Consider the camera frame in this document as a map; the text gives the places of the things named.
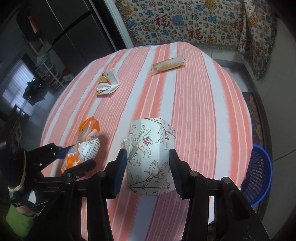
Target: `pink and white striped tablecloth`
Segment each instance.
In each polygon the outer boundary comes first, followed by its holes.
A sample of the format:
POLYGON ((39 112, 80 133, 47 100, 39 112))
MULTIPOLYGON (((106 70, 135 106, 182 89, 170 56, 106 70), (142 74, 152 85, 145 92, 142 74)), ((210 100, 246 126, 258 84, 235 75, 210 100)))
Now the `pink and white striped tablecloth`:
MULTIPOLYGON (((131 121, 162 118, 176 130, 176 150, 192 170, 209 178, 229 176, 240 186, 252 150, 250 116, 234 79, 196 47, 183 42, 121 50, 90 63, 56 101, 45 125, 41 145, 63 147, 77 138, 79 124, 90 116, 100 123, 97 167, 92 176, 115 160, 131 121), (151 75, 150 66, 183 56, 186 67, 151 75), (103 71, 115 68, 120 81, 112 94, 95 95, 103 71)), ((44 170, 56 175, 59 161, 44 170)), ((108 200, 114 240, 180 240, 188 200, 176 191, 141 196, 126 190, 124 176, 115 200, 108 200)), ((214 219, 210 200, 209 221, 214 219)), ((82 207, 82 237, 87 239, 86 199, 82 207)))

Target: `red object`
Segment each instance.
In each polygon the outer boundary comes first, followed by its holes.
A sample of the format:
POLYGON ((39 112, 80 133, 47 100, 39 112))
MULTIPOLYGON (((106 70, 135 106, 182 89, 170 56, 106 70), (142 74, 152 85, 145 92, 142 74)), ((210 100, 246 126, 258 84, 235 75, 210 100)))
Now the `red object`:
POLYGON ((29 16, 28 19, 29 19, 29 21, 30 21, 30 23, 32 25, 32 28, 35 28, 36 32, 39 33, 40 32, 40 29, 38 28, 37 24, 35 23, 33 17, 32 16, 29 16))
POLYGON ((66 67, 66 68, 64 68, 62 74, 63 74, 64 76, 67 76, 67 75, 71 74, 71 72, 70 72, 70 70, 66 67))

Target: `colorful rug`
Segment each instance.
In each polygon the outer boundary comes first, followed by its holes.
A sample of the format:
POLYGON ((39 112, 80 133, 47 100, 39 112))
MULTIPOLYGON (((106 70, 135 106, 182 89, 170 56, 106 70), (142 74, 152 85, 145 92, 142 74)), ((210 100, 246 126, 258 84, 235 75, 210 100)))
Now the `colorful rug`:
POLYGON ((260 79, 276 36, 263 0, 116 0, 134 46, 176 41, 238 50, 260 79))
POLYGON ((253 144, 263 147, 261 122, 258 115, 257 104, 254 95, 251 92, 242 92, 242 95, 248 106, 248 110, 251 116, 253 144))

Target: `blue plastic basket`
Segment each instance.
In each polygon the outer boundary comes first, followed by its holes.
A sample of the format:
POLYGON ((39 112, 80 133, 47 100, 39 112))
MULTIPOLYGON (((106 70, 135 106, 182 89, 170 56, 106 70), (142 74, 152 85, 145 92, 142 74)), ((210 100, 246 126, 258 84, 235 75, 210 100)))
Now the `blue plastic basket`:
POLYGON ((253 145, 246 178, 241 185, 241 192, 252 207, 256 206, 267 194, 272 178, 272 162, 267 152, 258 145, 253 145))

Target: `green object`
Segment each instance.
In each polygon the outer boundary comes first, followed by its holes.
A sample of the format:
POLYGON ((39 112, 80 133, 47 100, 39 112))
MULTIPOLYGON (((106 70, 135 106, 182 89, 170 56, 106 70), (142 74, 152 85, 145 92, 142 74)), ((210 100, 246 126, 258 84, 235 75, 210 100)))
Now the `green object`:
POLYGON ((34 218, 35 216, 27 217, 22 215, 11 205, 6 216, 6 221, 18 237, 25 239, 34 223, 34 218))
POLYGON ((48 58, 49 55, 47 53, 39 53, 37 56, 36 67, 40 67, 48 58))
POLYGON ((0 217, 1 241, 22 241, 7 223, 5 217, 0 217))

